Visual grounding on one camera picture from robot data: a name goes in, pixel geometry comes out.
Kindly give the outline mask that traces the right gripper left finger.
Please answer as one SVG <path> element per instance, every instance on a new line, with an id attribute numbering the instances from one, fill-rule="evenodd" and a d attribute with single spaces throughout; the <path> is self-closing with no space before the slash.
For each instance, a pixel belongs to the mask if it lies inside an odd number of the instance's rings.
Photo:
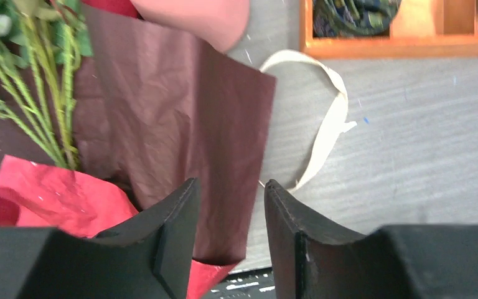
<path id="1" fill-rule="evenodd" d="M 199 206 L 190 178 L 91 239 L 0 227 L 0 298 L 185 298 Z"/>

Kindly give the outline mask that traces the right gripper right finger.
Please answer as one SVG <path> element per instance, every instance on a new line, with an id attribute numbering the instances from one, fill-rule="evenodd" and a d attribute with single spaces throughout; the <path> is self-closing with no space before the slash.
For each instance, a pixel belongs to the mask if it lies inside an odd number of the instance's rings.
<path id="1" fill-rule="evenodd" d="M 478 224 L 346 228 L 265 185 L 278 298 L 478 298 Z"/>

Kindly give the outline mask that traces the cream printed ribbon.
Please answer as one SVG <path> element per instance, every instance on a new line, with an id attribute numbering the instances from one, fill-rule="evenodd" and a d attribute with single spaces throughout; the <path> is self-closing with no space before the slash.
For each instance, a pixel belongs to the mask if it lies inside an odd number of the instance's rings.
<path id="1" fill-rule="evenodd" d="M 292 194 L 301 189 L 318 174 L 327 161 L 339 136 L 357 126 L 357 123 L 355 121 L 346 121 L 349 112 L 349 96 L 342 77 L 319 60 L 296 50 L 279 50 L 262 63 L 259 71 L 265 73 L 271 67 L 287 62 L 297 62 L 319 67 L 338 91 L 325 117 L 322 119 L 304 172 L 297 178 L 295 186 L 287 189 L 287 192 Z"/>

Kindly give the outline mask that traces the red wrapping paper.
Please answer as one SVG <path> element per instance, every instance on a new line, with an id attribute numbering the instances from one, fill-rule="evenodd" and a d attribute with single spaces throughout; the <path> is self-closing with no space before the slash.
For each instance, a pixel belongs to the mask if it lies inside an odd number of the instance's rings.
<path id="1" fill-rule="evenodd" d="M 76 170 L 0 118 L 0 227 L 91 239 L 198 179 L 187 296 L 246 255 L 276 80 L 182 29 L 80 1 L 93 55 L 75 74 Z"/>

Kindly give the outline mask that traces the pink flower bunch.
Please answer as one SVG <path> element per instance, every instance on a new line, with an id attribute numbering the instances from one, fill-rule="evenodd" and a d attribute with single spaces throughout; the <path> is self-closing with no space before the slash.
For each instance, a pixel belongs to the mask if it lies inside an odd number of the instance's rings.
<path id="1" fill-rule="evenodd" d="M 79 167 L 75 74 L 93 55 L 80 1 L 0 1 L 0 118 L 63 168 Z"/>

